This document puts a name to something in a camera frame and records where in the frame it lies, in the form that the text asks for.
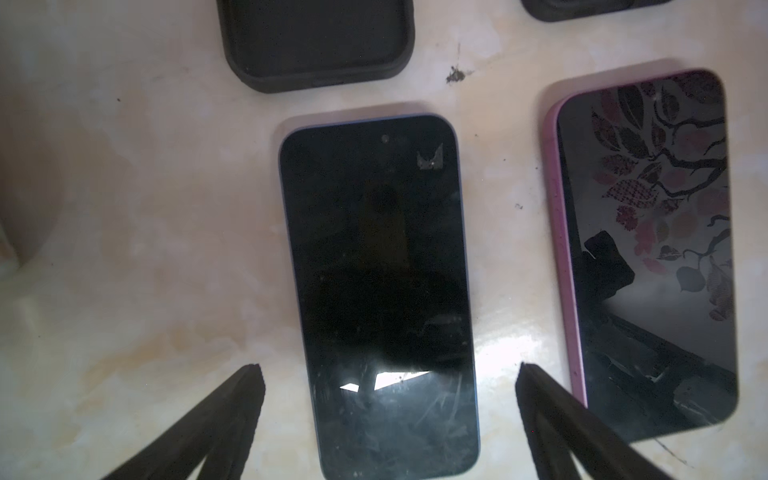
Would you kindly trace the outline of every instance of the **pink smartphone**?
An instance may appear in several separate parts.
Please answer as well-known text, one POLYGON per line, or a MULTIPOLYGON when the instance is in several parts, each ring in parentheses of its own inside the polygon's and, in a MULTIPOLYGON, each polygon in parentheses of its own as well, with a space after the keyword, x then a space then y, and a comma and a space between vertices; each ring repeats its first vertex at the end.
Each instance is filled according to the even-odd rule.
POLYGON ((724 419, 737 381, 720 80, 574 94, 543 144, 573 395, 616 429, 630 414, 614 406, 636 404, 626 439, 724 419))

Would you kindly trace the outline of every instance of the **black stain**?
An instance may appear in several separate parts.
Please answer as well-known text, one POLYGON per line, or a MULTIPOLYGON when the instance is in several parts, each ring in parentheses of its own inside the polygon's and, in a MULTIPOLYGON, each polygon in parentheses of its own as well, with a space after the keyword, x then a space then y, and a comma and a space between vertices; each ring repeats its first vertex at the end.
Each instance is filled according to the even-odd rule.
POLYGON ((467 74, 465 72, 459 70, 457 67, 451 67, 451 73, 445 77, 445 83, 456 83, 463 81, 465 78, 467 78, 467 74))

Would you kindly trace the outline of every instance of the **pink phone frame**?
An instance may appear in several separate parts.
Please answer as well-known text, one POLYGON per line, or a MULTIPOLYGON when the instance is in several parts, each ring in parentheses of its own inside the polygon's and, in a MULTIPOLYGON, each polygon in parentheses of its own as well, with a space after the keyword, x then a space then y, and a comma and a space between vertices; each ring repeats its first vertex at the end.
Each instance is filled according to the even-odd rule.
POLYGON ((554 258, 558 271, 560 303, 563 311, 565 348, 568 353, 568 371, 571 377, 571 394, 587 406, 587 386, 584 382, 584 361, 581 356, 581 336, 578 330, 578 312, 576 310, 576 290, 571 263, 571 244, 568 241, 568 219, 565 215, 563 177, 560 163, 560 145, 558 143, 558 117, 563 105, 573 97, 607 88, 637 84, 642 81, 660 80, 688 71, 701 71, 704 68, 685 68, 667 74, 622 81, 617 84, 601 85, 587 90, 577 91, 563 98, 547 112, 541 127, 541 145, 544 153, 545 183, 549 197, 549 215, 554 240, 554 258))

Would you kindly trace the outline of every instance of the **marble surface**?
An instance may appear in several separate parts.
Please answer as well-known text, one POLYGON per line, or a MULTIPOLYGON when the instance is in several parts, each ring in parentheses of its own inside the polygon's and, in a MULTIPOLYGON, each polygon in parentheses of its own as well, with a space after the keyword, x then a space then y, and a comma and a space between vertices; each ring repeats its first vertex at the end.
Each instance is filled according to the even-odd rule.
POLYGON ((431 111, 462 156, 482 436, 465 478, 533 478, 519 364, 568 378, 538 124, 572 91, 703 67, 727 93, 740 404, 636 446, 675 478, 765 478, 768 2, 549 25, 517 0, 415 0, 415 23, 395 78, 265 95, 228 68, 214 0, 0 5, 0 219, 23 262, 0 284, 0 477, 100 478, 258 362, 243 477, 321 478, 277 148, 303 124, 431 111), (472 74, 446 84, 456 65, 472 74))

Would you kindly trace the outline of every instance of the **phone screen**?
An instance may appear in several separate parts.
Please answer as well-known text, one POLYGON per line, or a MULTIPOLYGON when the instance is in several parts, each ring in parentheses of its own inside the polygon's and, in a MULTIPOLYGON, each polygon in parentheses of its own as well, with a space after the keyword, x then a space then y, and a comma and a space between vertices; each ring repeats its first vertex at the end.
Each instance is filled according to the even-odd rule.
POLYGON ((688 71, 558 115, 588 408, 627 442, 736 408, 724 105, 717 77, 688 71))
POLYGON ((418 116, 292 133, 280 174, 324 475, 432 478, 479 451, 458 154, 418 116))

